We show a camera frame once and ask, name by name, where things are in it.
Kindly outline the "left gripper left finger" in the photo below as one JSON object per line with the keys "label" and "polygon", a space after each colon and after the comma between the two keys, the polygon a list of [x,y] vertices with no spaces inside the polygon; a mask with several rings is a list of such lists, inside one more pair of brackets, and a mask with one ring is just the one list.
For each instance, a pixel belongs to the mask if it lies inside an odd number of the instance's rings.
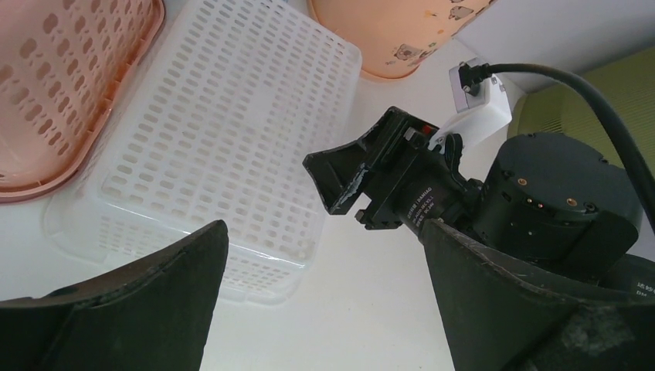
{"label": "left gripper left finger", "polygon": [[41,298],[1,303],[3,370],[197,370],[228,260],[225,222]]}

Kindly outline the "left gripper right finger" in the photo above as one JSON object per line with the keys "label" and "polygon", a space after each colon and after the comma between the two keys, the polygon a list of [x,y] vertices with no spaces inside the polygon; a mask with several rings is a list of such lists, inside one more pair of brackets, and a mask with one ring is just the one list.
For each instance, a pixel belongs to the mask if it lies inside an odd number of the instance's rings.
{"label": "left gripper right finger", "polygon": [[575,281],[437,220],[420,240],[457,370],[652,370],[654,299]]}

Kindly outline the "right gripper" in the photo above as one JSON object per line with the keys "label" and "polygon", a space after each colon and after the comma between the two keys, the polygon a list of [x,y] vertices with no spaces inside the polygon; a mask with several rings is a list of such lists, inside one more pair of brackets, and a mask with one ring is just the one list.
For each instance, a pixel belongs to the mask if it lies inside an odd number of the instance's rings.
{"label": "right gripper", "polygon": [[442,220],[485,246],[578,281],[601,281],[635,244],[641,207],[626,171],[563,134],[522,134],[500,146],[484,180],[460,172],[465,149],[436,127],[390,107],[362,136],[310,153],[303,167],[325,210],[346,214],[362,193],[389,211],[370,230],[420,233]]}

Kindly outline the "clear white plastic tray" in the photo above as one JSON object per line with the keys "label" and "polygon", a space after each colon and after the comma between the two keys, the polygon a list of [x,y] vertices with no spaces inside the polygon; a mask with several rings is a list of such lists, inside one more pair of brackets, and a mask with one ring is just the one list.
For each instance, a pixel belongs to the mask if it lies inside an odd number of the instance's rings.
{"label": "clear white plastic tray", "polygon": [[311,265],[326,212],[306,155],[341,143],[360,50],[282,1],[190,1],[81,174],[42,220],[109,269],[221,220],[221,297],[278,305]]}

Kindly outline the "orange capybara bucket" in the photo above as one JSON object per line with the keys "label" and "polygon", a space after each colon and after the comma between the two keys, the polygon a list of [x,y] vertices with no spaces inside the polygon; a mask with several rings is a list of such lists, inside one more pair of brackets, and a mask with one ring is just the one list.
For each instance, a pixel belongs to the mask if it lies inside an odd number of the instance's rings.
{"label": "orange capybara bucket", "polygon": [[357,46],[361,76],[391,82],[408,77],[492,0],[312,0],[312,19]]}

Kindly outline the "green mesh waste bin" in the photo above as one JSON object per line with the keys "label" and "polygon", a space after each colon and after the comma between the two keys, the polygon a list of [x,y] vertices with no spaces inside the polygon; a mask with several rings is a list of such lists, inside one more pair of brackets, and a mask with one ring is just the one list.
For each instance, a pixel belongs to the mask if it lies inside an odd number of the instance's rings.
{"label": "green mesh waste bin", "polygon": [[[635,140],[650,171],[654,170],[654,48],[645,49],[583,75],[615,109]],[[522,97],[513,110],[507,136],[562,133],[599,151],[621,167],[608,135],[588,104],[556,83]]]}

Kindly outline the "pink plastic basket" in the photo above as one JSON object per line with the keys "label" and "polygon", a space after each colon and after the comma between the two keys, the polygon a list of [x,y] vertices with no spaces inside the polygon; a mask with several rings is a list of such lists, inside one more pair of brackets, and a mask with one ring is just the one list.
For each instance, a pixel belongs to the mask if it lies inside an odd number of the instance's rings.
{"label": "pink plastic basket", "polygon": [[161,1],[1,3],[3,203],[78,171],[164,20]]}

